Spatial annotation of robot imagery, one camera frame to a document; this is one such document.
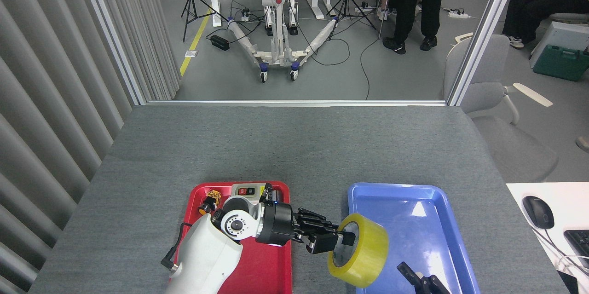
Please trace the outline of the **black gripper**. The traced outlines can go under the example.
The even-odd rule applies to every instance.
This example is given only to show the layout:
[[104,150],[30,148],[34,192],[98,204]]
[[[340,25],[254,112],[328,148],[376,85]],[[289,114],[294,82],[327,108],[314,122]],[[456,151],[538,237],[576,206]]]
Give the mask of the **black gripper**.
[[328,221],[325,216],[305,208],[294,214],[290,204],[285,202],[264,202],[261,232],[256,242],[262,244],[285,245],[289,240],[303,243],[309,254],[322,254],[335,249],[338,244],[354,245],[356,235],[339,231],[338,225]]

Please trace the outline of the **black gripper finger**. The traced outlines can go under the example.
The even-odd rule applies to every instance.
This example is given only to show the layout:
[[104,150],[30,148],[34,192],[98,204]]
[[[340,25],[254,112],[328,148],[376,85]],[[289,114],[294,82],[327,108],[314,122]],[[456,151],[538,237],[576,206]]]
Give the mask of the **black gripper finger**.
[[415,294],[437,294],[433,280],[430,277],[425,277],[421,273],[415,273],[405,262],[401,262],[397,266],[398,271],[405,277],[405,279],[414,286]]

